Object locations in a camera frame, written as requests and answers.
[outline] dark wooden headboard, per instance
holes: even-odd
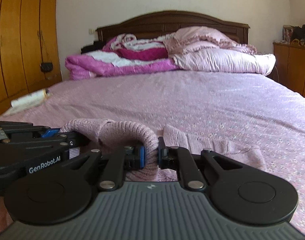
[[[138,39],[153,39],[189,26],[215,28],[234,41],[248,43],[249,25],[226,22],[208,15],[186,11],[161,11],[144,14],[120,24],[99,27],[96,32],[99,41],[104,42],[122,33],[132,33]]]

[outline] wooden wardrobe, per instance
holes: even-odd
[[[42,72],[42,62],[53,70]],[[11,100],[60,81],[56,0],[0,0],[0,114]]]

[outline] silver bolt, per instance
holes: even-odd
[[[100,182],[100,187],[104,189],[112,189],[116,186],[116,184],[111,180],[104,180]]]
[[[204,187],[204,184],[199,180],[192,180],[188,182],[188,187],[192,189],[201,189]]]

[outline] mattress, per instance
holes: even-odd
[[[61,127],[75,118],[167,124],[210,138],[256,144],[268,172],[291,182],[299,205],[291,223],[305,234],[305,98],[251,73],[170,71],[66,81],[43,105],[0,118]]]

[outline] wooden cabinet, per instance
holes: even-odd
[[[54,69],[43,73],[42,62]],[[56,0],[0,0],[0,114],[11,100],[60,81]]]
[[[279,83],[305,97],[305,47],[274,43],[274,54]]]

